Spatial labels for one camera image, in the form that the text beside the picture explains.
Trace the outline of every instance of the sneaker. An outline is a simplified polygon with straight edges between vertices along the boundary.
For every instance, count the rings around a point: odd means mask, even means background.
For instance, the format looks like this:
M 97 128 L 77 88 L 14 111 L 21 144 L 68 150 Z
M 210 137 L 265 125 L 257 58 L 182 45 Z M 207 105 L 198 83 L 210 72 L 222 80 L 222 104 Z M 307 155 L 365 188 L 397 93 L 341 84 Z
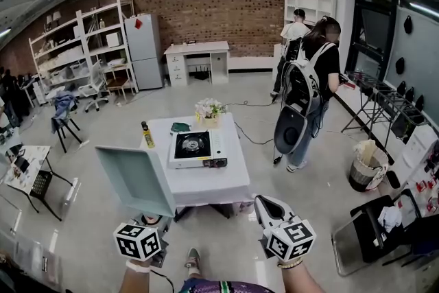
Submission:
M 295 166 L 295 165 L 293 165 L 293 164 L 288 164 L 288 165 L 287 165 L 287 171 L 293 173 L 293 172 L 295 172 L 297 169 L 302 169 L 302 168 L 304 168 L 306 165 L 307 165 L 307 162 L 306 162 L 306 161 L 302 161 L 302 163 L 301 163 L 299 166 Z
M 195 248 L 191 248 L 189 253 L 187 254 L 187 260 L 185 266 L 187 268 L 196 268 L 200 269 L 200 254 Z

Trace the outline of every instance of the gray floor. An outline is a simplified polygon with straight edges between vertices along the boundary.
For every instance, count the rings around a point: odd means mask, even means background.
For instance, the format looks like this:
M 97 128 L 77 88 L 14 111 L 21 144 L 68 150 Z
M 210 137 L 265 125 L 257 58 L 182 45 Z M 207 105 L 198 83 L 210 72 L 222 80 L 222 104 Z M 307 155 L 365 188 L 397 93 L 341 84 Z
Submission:
M 40 109 L 34 121 L 23 126 L 23 140 L 29 145 L 51 145 L 49 160 L 55 171 L 68 179 L 79 178 L 62 222 L 57 221 L 43 205 L 40 213 L 31 208 L 24 195 L 2 186 L 0 192 L 23 210 L 19 232 L 52 247 L 62 257 L 65 288 L 78 292 L 118 292 L 125 260 L 117 254 L 112 232 L 125 222 L 131 212 L 119 201 L 100 167 L 94 145 L 120 145 L 137 148 L 141 140 L 141 122 L 152 118 L 192 115 L 194 104 L 205 97 L 223 103 L 243 102 L 267 104 L 272 89 L 271 73 L 235 73 L 226 85 L 211 86 L 208 82 L 192 82 L 188 87 L 167 87 L 140 92 L 127 105 L 114 101 L 86 114 L 74 116 L 81 127 L 78 133 L 90 142 L 78 149 L 69 134 L 68 153 L 62 152 L 56 135 L 50 133 L 52 108 Z M 231 106 L 235 121 L 255 141 L 272 138 L 279 104 L 269 107 Z M 349 211 L 378 194 L 359 194 L 348 184 L 346 175 L 353 158 L 354 139 L 365 134 L 352 132 L 351 139 L 337 133 L 350 119 L 342 106 L 331 100 L 324 128 L 311 144 L 306 168 L 290 174 L 285 161 L 272 164 L 272 142 L 251 144 L 242 133 L 241 146 L 246 159 L 253 192 L 274 196 L 289 203 L 302 218 L 307 218 L 318 237 L 305 262 L 316 281 L 327 292 L 414 292 L 415 279 L 411 268 L 370 266 L 348 278 L 337 275 L 331 245 L 331 230 L 349 218 Z M 60 200 L 68 187 L 54 179 L 47 201 L 60 210 Z M 1 219 L 10 221 L 11 211 L 1 203 Z M 183 267 L 190 246 L 202 253 L 203 273 L 210 279 L 236 280 L 266 285 L 275 292 L 284 292 L 280 270 L 274 259 L 267 260 L 258 243 L 261 227 L 252 215 L 238 215 L 227 220 L 208 207 L 196 209 L 190 216 L 171 226 L 165 238 L 169 254 L 161 272 L 181 287 L 187 273 Z M 152 277 L 152 292 L 170 292 L 166 280 Z

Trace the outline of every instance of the potted flower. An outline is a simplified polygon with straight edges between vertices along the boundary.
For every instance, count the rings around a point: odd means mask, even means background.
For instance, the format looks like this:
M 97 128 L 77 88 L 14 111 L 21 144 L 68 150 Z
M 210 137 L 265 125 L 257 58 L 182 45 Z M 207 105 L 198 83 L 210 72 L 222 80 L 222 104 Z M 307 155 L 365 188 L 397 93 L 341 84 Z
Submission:
M 220 115 L 226 112 L 226 107 L 219 101 L 206 98 L 195 104 L 197 120 L 204 128 L 217 128 Z

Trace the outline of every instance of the white tablecloth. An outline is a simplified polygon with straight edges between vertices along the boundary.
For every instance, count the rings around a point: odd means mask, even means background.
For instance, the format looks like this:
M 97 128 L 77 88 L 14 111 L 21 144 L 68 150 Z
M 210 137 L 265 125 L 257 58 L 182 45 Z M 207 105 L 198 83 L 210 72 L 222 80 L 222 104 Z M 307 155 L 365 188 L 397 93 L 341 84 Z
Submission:
M 169 188 L 174 195 L 177 207 L 196 207 L 206 204 L 230 204 L 251 202 L 250 178 L 242 154 L 241 145 L 231 113 L 222 115 L 219 128 L 226 144 L 228 165 L 221 168 L 191 167 L 188 169 L 169 169 L 169 146 L 171 127 L 174 122 L 185 122 L 197 128 L 195 116 L 154 119 L 148 127 L 155 147 L 148 149 L 142 137 L 140 148 L 157 152 Z

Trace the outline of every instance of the white shelving unit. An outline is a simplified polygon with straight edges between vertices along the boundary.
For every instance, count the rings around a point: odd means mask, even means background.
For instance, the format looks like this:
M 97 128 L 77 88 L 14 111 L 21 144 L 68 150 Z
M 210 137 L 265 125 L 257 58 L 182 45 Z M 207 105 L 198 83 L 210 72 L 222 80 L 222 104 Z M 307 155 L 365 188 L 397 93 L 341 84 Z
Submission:
M 335 0 L 285 0 L 284 25 L 294 21 L 296 9 L 305 11 L 305 24 L 315 25 L 323 16 L 335 17 Z
M 139 92 L 137 88 L 136 78 L 134 76 L 134 71 L 132 68 L 130 52 L 128 50 L 125 26 L 123 24 L 123 20 L 126 19 L 127 16 L 123 14 L 122 6 L 130 4 L 130 1 L 121 2 L 121 0 L 116 0 L 115 3 L 106 5 L 102 8 L 91 10 L 90 12 L 82 13 L 79 10 L 76 12 L 75 19 L 67 21 L 62 25 L 53 28 L 52 30 L 44 33 L 38 38 L 29 38 L 31 53 L 34 59 L 36 70 L 38 72 L 38 76 L 40 77 L 41 82 L 43 82 L 43 89 L 45 90 L 45 94 L 47 94 L 50 90 L 56 88 L 57 86 L 67 83 L 75 83 L 76 89 L 74 89 L 73 92 L 75 93 L 75 95 L 80 96 L 78 87 L 87 84 L 93 63 L 95 63 L 97 60 L 101 60 L 102 66 L 107 67 L 105 54 L 112 51 L 123 51 L 121 55 L 126 59 L 123 65 L 118 66 L 119 69 L 125 70 L 128 74 L 128 81 L 126 82 L 126 86 L 124 86 L 124 88 L 131 88 L 134 89 L 136 93 Z M 118 22 L 114 25 L 109 25 L 108 27 L 99 28 L 97 15 L 110 10 L 117 11 Z M 84 22 L 88 23 L 87 31 L 85 30 Z M 78 26 L 79 29 L 80 35 L 76 38 L 73 38 L 73 26 Z M 43 49 L 45 43 L 50 43 L 52 36 L 61 29 L 64 29 L 64 31 L 66 32 L 71 31 L 72 36 L 70 36 L 70 39 L 58 45 L 54 45 L 49 49 Z M 114 47 L 102 45 L 102 39 L 100 38 L 100 36 L 104 36 L 105 34 L 107 34 L 107 32 L 119 32 L 122 39 L 122 44 Z M 91 42 L 95 44 L 93 48 L 89 46 L 89 43 Z M 69 75 L 66 76 L 66 78 L 63 80 L 53 80 L 53 76 L 56 71 L 64 69 L 65 67 L 72 65 L 76 62 L 84 62 L 84 60 L 86 62 L 86 67 L 88 68 L 88 73 Z

